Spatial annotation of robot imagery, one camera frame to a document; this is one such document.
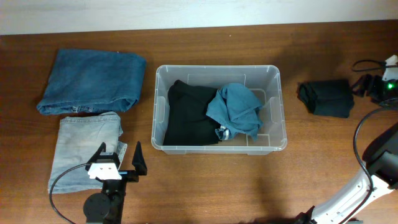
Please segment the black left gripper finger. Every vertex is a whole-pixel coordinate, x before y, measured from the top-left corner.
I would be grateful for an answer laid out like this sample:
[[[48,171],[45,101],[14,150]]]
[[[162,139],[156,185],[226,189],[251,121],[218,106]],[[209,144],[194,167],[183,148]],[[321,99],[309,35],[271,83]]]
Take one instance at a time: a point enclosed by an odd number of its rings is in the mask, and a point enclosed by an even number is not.
[[[142,153],[141,142],[138,141],[132,159],[132,165],[135,168],[137,175],[147,175],[147,166]]]
[[[102,152],[106,152],[106,143],[102,142],[100,147],[97,149],[97,151],[90,157],[90,159],[88,160],[88,164],[92,164],[95,163],[98,158],[100,157],[100,154]]]

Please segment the small black garment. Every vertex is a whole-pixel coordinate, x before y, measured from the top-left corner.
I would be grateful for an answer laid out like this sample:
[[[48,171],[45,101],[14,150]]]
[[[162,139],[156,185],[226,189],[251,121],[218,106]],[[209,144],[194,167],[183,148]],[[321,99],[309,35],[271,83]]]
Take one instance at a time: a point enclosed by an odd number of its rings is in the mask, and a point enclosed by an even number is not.
[[[311,114],[348,118],[354,98],[347,79],[301,83],[298,98]]]

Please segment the large black garment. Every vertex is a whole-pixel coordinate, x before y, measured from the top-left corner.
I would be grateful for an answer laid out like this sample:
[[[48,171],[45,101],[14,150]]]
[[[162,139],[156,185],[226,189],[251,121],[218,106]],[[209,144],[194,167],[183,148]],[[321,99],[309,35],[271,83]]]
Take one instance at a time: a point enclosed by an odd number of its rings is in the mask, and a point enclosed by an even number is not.
[[[217,89],[191,86],[181,80],[169,88],[169,120],[163,145],[206,146],[220,142],[215,130],[220,124],[206,115]]]

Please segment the blue shirt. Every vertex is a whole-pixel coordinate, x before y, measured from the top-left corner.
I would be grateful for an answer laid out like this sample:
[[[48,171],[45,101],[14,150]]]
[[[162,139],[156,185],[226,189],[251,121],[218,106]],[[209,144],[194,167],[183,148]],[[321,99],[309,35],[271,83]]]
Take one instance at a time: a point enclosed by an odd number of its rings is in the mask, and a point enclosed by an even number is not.
[[[259,112],[263,104],[255,94],[240,83],[229,83],[216,92],[208,104],[206,115],[220,126],[215,133],[220,140],[247,134],[257,140],[263,122]]]

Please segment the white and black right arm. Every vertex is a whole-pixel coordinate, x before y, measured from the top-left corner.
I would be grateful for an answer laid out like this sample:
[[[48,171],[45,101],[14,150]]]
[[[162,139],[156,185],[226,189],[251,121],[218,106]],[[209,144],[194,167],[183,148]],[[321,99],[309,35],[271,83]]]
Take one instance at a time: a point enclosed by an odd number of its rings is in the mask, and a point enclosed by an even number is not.
[[[393,124],[358,153],[357,138],[372,115],[397,109],[397,76],[379,77],[367,87],[373,102],[381,107],[369,112],[357,125],[353,151],[360,170],[338,193],[323,204],[300,213],[294,223],[357,223],[354,216],[376,199],[397,190],[397,124]]]

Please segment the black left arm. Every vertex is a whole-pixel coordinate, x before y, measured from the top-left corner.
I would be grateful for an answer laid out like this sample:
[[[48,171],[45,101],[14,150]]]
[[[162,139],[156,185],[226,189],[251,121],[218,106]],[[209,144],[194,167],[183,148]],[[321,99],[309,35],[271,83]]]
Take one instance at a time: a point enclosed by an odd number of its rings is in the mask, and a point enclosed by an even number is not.
[[[140,142],[132,159],[133,170],[119,170],[121,164],[115,152],[108,152],[102,143],[88,160],[85,169],[89,178],[102,183],[101,192],[90,195],[83,206],[87,223],[121,223],[126,186],[147,175],[147,166]]]

